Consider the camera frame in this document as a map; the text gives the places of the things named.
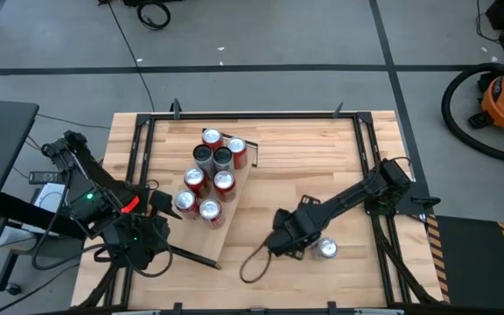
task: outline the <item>concrete floor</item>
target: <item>concrete floor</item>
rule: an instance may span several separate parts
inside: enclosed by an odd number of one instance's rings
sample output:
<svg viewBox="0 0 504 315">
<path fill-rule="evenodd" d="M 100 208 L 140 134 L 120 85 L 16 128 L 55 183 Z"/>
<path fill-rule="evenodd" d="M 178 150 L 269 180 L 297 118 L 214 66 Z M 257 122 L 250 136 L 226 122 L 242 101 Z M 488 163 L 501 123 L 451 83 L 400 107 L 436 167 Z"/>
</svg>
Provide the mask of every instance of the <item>concrete floor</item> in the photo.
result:
<svg viewBox="0 0 504 315">
<path fill-rule="evenodd" d="M 491 2 L 481 1 L 482 10 Z M 185 0 L 168 6 L 171 25 L 153 32 L 139 24 L 133 9 L 120 1 L 113 3 L 136 58 L 141 59 L 140 66 L 157 67 L 155 73 L 144 75 L 157 111 L 168 110 L 174 97 L 184 111 L 335 109 L 340 102 L 344 102 L 343 109 L 393 109 L 402 118 L 406 137 L 413 129 L 431 195 L 443 200 L 435 212 L 504 222 L 504 163 L 453 138 L 440 115 L 442 93 L 457 73 L 400 72 L 395 90 L 396 72 L 388 71 L 391 62 L 422 66 L 418 70 L 428 65 L 504 62 L 498 45 L 475 34 L 475 1 Z M 387 50 L 382 53 L 376 8 L 388 38 L 388 59 Z M 487 20 L 482 24 L 485 34 L 494 34 Z M 266 65 L 269 71 L 190 68 L 219 66 L 221 62 L 224 67 Z M 277 65 L 289 64 L 312 67 L 276 71 Z M 330 71 L 324 65 L 377 66 L 368 66 L 367 71 L 347 71 L 355 70 L 347 66 Z M 187 68 L 183 73 L 161 68 L 172 66 Z M 28 73 L 37 68 L 45 74 L 0 76 L 0 100 L 35 102 L 42 114 L 101 125 L 110 124 L 115 112 L 151 110 L 136 73 L 113 73 L 112 69 L 106 74 L 63 74 L 64 68 L 79 73 L 87 67 L 133 67 L 107 6 L 86 0 L 4 3 L 0 11 L 0 69 L 13 74 L 17 69 Z M 460 88 L 453 103 L 458 116 L 475 109 L 476 97 L 473 84 Z M 409 115 L 411 128 L 404 114 Z M 67 129 L 83 132 L 94 155 L 103 155 L 108 138 L 103 129 L 76 128 L 39 118 L 31 136 L 45 143 Z M 500 131 L 489 130 L 486 136 L 489 143 L 504 148 Z M 413 157 L 415 148 L 409 149 Z M 47 158 L 28 146 L 15 166 L 22 172 L 53 170 Z M 34 188 L 12 172 L 4 190 L 29 200 Z M 0 268 L 4 257 L 1 250 Z M 29 263 L 22 258 L 11 278 L 24 284 L 26 291 L 55 274 L 35 272 Z M 4 314 L 65 309 L 74 273 L 68 271 L 69 276 Z M 0 305 L 11 300 L 0 293 Z"/>
</svg>

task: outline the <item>red soda can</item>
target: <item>red soda can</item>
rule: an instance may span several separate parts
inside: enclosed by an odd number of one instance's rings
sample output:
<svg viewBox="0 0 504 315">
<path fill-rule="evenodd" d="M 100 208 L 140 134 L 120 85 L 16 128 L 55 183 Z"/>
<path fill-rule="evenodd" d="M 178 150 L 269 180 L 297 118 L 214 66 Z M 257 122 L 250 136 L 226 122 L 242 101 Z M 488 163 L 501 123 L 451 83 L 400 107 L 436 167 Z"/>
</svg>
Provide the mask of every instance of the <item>red soda can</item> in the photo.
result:
<svg viewBox="0 0 504 315">
<path fill-rule="evenodd" d="M 201 140 L 213 152 L 223 146 L 223 135 L 217 129 L 206 129 Z"/>
<path fill-rule="evenodd" d="M 233 153 L 234 168 L 236 170 L 244 168 L 248 162 L 246 141 L 236 136 L 228 141 L 227 147 Z"/>
<path fill-rule="evenodd" d="M 220 147 L 213 154 L 213 163 L 215 164 L 215 170 L 217 172 L 221 171 L 234 171 L 235 164 L 233 163 L 233 152 L 227 147 Z"/>
<path fill-rule="evenodd" d="M 206 174 L 197 167 L 193 167 L 185 172 L 184 183 L 199 199 L 205 199 L 209 194 Z"/>
<path fill-rule="evenodd" d="M 215 200 L 208 199 L 202 202 L 199 213 L 212 229 L 220 228 L 225 223 L 221 205 Z"/>
<path fill-rule="evenodd" d="M 214 152 L 205 144 L 200 144 L 193 149 L 193 160 L 196 165 L 213 180 L 217 171 L 215 170 Z"/>
<path fill-rule="evenodd" d="M 230 171 L 218 172 L 213 183 L 220 201 L 229 202 L 235 198 L 235 176 Z"/>
<path fill-rule="evenodd" d="M 189 190 L 183 190 L 176 195 L 174 206 L 187 219 L 196 220 L 200 216 L 200 206 L 196 199 L 196 195 Z"/>
</svg>

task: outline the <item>silver can lid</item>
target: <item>silver can lid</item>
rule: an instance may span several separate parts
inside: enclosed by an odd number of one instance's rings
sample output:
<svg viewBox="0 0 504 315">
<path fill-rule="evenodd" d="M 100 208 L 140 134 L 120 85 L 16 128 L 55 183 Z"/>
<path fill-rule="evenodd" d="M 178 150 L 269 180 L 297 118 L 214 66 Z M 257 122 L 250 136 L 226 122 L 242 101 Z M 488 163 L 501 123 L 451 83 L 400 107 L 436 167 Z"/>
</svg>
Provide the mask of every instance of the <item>silver can lid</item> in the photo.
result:
<svg viewBox="0 0 504 315">
<path fill-rule="evenodd" d="M 233 153 L 240 153 L 246 149 L 246 142 L 236 136 L 228 141 L 227 147 Z"/>
<path fill-rule="evenodd" d="M 221 205 L 215 200 L 205 200 L 199 207 L 199 213 L 204 219 L 215 219 L 221 211 Z"/>
<path fill-rule="evenodd" d="M 190 185 L 197 185 L 203 181 L 204 174 L 199 168 L 193 167 L 185 172 L 184 180 Z"/>
<path fill-rule="evenodd" d="M 323 238 L 318 243 L 320 254 L 324 257 L 332 258 L 338 254 L 338 244 L 331 238 Z"/>
<path fill-rule="evenodd" d="M 221 189 L 229 188 L 235 182 L 235 176 L 230 171 L 220 171 L 215 175 L 215 185 Z"/>
<path fill-rule="evenodd" d="M 178 209 L 189 209 L 195 201 L 196 196 L 193 192 L 183 190 L 182 192 L 179 192 L 174 199 L 174 205 L 176 205 L 176 208 Z"/>
<path fill-rule="evenodd" d="M 203 140 L 208 144 L 214 144 L 221 139 L 221 133 L 217 129 L 206 129 L 203 132 Z"/>
</svg>

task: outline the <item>orange vacuum cleaner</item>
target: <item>orange vacuum cleaner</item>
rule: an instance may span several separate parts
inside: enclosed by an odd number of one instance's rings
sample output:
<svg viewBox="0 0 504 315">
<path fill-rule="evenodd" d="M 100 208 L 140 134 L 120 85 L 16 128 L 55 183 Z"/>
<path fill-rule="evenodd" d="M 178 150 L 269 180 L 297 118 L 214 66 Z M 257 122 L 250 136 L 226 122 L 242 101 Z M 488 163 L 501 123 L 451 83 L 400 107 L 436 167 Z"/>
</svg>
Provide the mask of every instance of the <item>orange vacuum cleaner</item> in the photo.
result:
<svg viewBox="0 0 504 315">
<path fill-rule="evenodd" d="M 494 63 L 477 65 L 475 68 L 459 74 L 444 91 L 441 110 L 444 122 L 452 134 L 463 143 L 490 157 L 504 161 L 504 151 L 492 148 L 465 133 L 452 118 L 451 99 L 456 88 L 472 75 L 484 73 L 478 81 L 478 87 L 484 93 L 481 100 L 481 112 L 468 119 L 474 129 L 494 125 L 504 129 L 504 66 Z"/>
</svg>

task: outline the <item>wooden table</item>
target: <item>wooden table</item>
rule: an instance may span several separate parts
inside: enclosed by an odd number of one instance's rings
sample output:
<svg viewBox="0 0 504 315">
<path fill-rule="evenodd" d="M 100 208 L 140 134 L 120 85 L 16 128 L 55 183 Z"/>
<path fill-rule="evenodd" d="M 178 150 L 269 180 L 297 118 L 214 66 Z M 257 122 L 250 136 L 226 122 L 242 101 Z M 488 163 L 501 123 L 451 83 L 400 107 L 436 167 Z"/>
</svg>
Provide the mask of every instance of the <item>wooden table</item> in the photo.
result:
<svg viewBox="0 0 504 315">
<path fill-rule="evenodd" d="M 372 115 L 382 157 L 405 156 L 395 113 L 374 111 Z M 112 122 L 104 167 L 118 179 L 126 176 L 135 119 L 136 114 L 116 114 Z M 323 232 L 339 244 L 337 258 L 320 262 L 307 256 L 299 262 L 282 256 L 272 261 L 267 275 L 259 282 L 245 284 L 239 279 L 242 261 L 269 233 L 279 207 L 294 210 L 303 194 L 327 200 L 362 179 L 353 122 L 161 121 L 155 127 L 149 179 L 158 180 L 167 193 L 175 193 L 178 178 L 182 177 L 187 160 L 192 159 L 190 149 L 204 127 L 218 128 L 259 144 L 258 167 L 250 171 L 220 253 L 222 270 L 175 256 L 171 269 L 160 278 L 134 274 L 130 309 L 171 309 L 175 302 L 182 302 L 184 309 L 326 308 L 327 301 L 337 302 L 338 307 L 385 306 L 371 220 L 362 206 L 336 218 Z M 409 171 L 407 164 L 398 162 Z M 396 217 L 395 224 L 406 265 L 433 297 L 442 299 L 424 225 L 402 216 Z M 261 253 L 251 262 L 246 275 L 257 273 L 266 257 L 266 253 Z M 165 261 L 166 254 L 155 257 L 147 271 L 161 270 Z M 400 300 L 396 272 L 390 262 L 388 266 L 395 298 Z M 82 257 L 72 305 L 87 297 L 107 267 L 94 262 L 92 253 Z M 123 270 L 118 279 L 123 279 Z M 120 282 L 115 303 L 120 301 Z"/>
</svg>

